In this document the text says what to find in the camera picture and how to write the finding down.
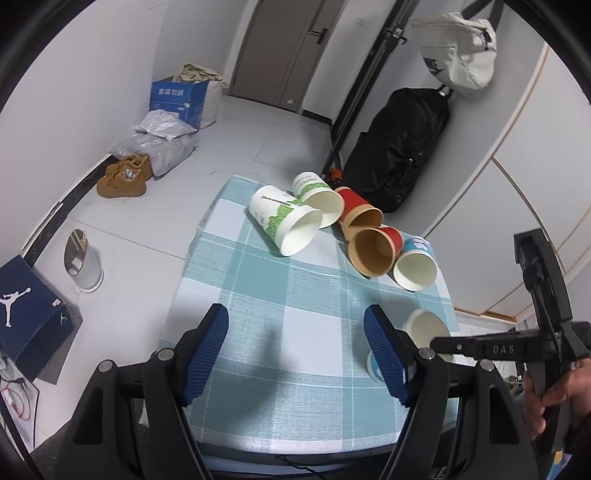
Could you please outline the right hand of person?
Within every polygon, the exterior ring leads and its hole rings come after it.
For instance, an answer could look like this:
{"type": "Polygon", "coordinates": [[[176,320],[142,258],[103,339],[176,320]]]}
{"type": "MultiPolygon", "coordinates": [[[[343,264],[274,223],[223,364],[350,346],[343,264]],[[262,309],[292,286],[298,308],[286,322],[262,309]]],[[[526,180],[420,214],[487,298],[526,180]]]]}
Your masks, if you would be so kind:
{"type": "Polygon", "coordinates": [[[579,360],[574,370],[565,373],[539,397],[535,394],[529,371],[525,373],[524,415],[532,440],[546,429],[545,410],[568,402],[572,407],[572,421],[565,437],[565,452],[574,455],[590,447],[590,374],[590,359],[579,360]]]}

